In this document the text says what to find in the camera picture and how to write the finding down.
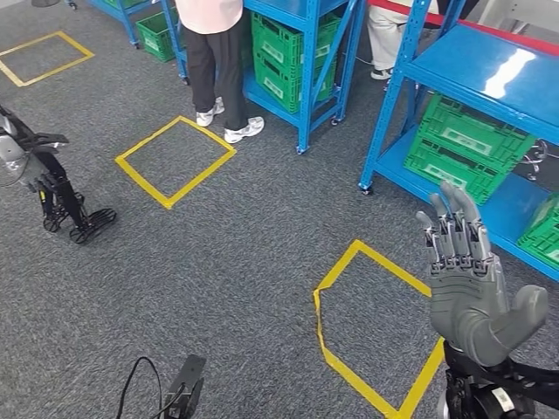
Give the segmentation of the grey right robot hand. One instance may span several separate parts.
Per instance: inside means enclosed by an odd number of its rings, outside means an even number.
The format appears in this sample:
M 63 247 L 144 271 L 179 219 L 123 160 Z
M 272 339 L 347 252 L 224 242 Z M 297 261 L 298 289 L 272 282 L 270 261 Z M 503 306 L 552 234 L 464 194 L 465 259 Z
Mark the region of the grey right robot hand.
M 545 288 L 526 285 L 508 301 L 502 263 L 471 196 L 443 181 L 429 199 L 437 221 L 423 211 L 416 217 L 428 253 L 431 321 L 437 333 L 472 361 L 493 367 L 545 323 Z

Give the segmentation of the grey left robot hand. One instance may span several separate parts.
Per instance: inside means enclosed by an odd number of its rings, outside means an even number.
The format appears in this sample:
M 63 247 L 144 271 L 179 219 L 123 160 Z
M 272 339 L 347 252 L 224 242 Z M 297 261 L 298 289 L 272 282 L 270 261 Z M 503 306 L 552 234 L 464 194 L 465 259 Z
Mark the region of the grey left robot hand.
M 194 417 L 195 411 L 199 404 L 202 389 L 204 385 L 204 381 L 205 378 L 202 377 L 197 380 L 193 386 L 186 411 L 187 419 L 193 419 Z

